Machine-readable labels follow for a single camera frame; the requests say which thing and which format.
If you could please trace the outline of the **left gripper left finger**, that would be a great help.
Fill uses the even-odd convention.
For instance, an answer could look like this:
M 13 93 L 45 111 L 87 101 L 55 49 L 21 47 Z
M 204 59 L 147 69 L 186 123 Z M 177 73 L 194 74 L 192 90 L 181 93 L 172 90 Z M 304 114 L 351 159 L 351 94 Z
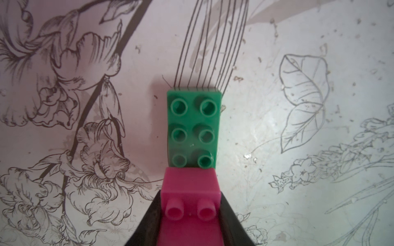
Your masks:
M 160 190 L 125 246 L 156 246 L 161 225 L 161 214 Z

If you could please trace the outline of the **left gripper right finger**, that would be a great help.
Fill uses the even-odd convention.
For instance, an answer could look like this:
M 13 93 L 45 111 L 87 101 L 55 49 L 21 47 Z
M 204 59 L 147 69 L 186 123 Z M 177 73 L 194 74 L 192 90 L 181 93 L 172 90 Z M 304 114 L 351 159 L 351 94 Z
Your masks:
M 221 194 L 219 221 L 225 246 L 255 246 L 223 193 Z

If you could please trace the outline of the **pink lego brick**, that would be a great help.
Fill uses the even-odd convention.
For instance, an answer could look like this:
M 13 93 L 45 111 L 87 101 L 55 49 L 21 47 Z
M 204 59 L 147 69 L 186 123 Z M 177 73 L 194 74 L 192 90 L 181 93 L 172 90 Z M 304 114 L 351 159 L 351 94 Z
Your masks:
M 221 191 L 214 168 L 166 169 L 159 246 L 222 246 Z

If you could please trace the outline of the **green lego brick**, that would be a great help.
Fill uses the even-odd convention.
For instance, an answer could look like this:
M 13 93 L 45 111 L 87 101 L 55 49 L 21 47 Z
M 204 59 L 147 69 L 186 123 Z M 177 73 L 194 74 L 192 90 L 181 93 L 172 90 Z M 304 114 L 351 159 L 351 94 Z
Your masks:
M 167 151 L 170 167 L 216 166 L 222 93 L 212 88 L 167 91 Z

